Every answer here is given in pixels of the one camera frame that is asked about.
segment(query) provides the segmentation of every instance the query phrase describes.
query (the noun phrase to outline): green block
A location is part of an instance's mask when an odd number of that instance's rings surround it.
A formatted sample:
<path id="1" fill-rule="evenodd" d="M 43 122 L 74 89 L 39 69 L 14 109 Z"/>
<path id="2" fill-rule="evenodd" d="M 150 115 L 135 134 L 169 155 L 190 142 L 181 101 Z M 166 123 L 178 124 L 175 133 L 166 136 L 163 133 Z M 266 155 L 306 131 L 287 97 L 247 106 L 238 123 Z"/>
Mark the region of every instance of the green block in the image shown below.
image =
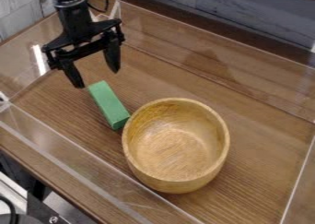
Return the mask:
<path id="1" fill-rule="evenodd" d="M 123 127 L 131 117 L 114 90 L 104 81 L 92 84 L 88 87 L 90 94 L 103 111 L 107 122 L 114 130 Z"/>

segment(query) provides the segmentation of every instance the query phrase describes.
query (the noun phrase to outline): wooden bowl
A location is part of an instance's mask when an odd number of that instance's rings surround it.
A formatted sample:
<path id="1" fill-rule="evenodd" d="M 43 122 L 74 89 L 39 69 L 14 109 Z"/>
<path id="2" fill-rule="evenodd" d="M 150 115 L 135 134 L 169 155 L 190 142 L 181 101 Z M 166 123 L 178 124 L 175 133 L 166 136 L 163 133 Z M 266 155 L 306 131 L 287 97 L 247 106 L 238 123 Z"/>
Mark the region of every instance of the wooden bowl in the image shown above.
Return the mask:
<path id="1" fill-rule="evenodd" d="M 230 135 L 223 119 L 209 106 L 170 98 L 135 112 L 122 142 L 138 179 L 154 190 L 182 194 L 217 176 L 229 154 Z"/>

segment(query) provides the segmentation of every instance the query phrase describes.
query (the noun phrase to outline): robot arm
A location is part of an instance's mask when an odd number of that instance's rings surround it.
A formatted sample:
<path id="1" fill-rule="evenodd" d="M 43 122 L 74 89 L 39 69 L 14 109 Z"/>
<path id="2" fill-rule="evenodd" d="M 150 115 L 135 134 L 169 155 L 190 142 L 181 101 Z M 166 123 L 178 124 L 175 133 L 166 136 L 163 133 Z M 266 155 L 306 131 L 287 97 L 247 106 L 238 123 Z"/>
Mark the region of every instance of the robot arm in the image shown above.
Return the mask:
<path id="1" fill-rule="evenodd" d="M 103 51 L 106 62 L 116 73 L 120 69 L 120 45 L 124 35 L 120 19 L 92 22 L 87 0 L 55 0 L 55 9 L 63 25 L 63 33 L 42 47 L 52 69 L 63 70 L 78 88 L 86 86 L 74 61 Z"/>

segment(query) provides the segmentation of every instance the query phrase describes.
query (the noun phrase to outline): cable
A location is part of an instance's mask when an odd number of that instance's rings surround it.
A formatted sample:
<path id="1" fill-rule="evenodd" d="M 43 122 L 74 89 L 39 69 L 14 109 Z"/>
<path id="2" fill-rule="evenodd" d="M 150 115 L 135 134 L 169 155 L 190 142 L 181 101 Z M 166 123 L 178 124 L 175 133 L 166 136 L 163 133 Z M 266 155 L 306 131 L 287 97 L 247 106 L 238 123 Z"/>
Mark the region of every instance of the cable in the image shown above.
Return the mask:
<path id="1" fill-rule="evenodd" d="M 110 0 L 104 0 L 104 10 L 99 9 L 98 7 L 95 7 L 91 3 L 87 3 L 88 6 L 95 9 L 96 11 L 106 13 L 108 10 L 108 6 L 110 6 Z"/>
<path id="2" fill-rule="evenodd" d="M 18 224 L 15 206 L 12 205 L 11 201 L 4 196 L 0 196 L 0 201 L 3 201 L 8 205 L 8 208 L 10 208 L 10 212 L 11 212 L 10 224 Z"/>

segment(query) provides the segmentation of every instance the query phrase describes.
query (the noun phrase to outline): bowl rim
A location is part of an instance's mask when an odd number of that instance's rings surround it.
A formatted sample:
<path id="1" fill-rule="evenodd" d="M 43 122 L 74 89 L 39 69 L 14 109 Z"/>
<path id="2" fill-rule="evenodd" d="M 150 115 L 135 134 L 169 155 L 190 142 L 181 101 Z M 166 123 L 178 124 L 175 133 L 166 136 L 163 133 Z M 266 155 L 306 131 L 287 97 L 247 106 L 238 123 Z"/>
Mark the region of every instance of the bowl rim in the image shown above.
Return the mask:
<path id="1" fill-rule="evenodd" d="M 195 177 L 194 179 L 182 179 L 182 180 L 167 180 L 167 179 L 162 179 L 159 177 L 156 177 L 154 174 L 150 174 L 147 172 L 143 171 L 142 167 L 139 166 L 138 164 L 138 161 L 136 159 L 134 158 L 131 152 L 130 152 L 130 147 L 128 147 L 128 143 L 127 143 L 127 134 L 128 134 L 128 131 L 130 131 L 130 127 L 131 127 L 131 124 L 132 124 L 132 121 L 134 121 L 134 118 L 138 116 L 139 113 L 143 112 L 143 110 L 146 108 L 148 108 L 151 105 L 154 104 L 158 104 L 161 102 L 167 102 L 167 101 L 185 101 L 185 102 L 190 102 L 190 103 L 194 103 L 197 104 L 199 107 L 205 108 L 217 118 L 217 120 L 219 121 L 222 127 L 223 127 L 223 131 L 225 131 L 225 143 L 223 143 L 223 151 L 222 151 L 222 154 L 219 156 L 219 159 L 217 160 L 217 162 L 213 164 L 213 166 L 205 171 L 202 172 L 202 174 Z M 210 173 L 213 173 L 221 166 L 222 164 L 225 163 L 226 161 L 226 158 L 227 158 L 227 155 L 229 155 L 229 149 L 230 149 L 230 133 L 229 133 L 229 127 L 227 127 L 227 124 L 223 120 L 223 118 L 221 117 L 219 113 L 209 106 L 206 105 L 205 103 L 197 101 L 197 100 L 191 100 L 191 99 L 186 99 L 186 98 L 163 98 L 163 99 L 159 99 L 159 100 L 154 100 L 148 103 L 146 103 L 136 111 L 135 113 L 132 114 L 124 128 L 123 128 L 123 136 L 122 136 L 122 144 L 123 144 L 123 151 L 124 151 L 124 156 L 126 156 L 126 159 L 128 160 L 128 163 L 132 163 L 132 165 L 135 166 L 135 168 L 143 173 L 146 174 L 148 177 L 159 180 L 159 181 L 163 181 L 163 182 L 171 182 L 171 183 L 182 183 L 182 182 L 190 182 L 190 181 L 194 181 L 197 179 L 201 179 L 203 178 L 205 176 L 207 176 Z"/>

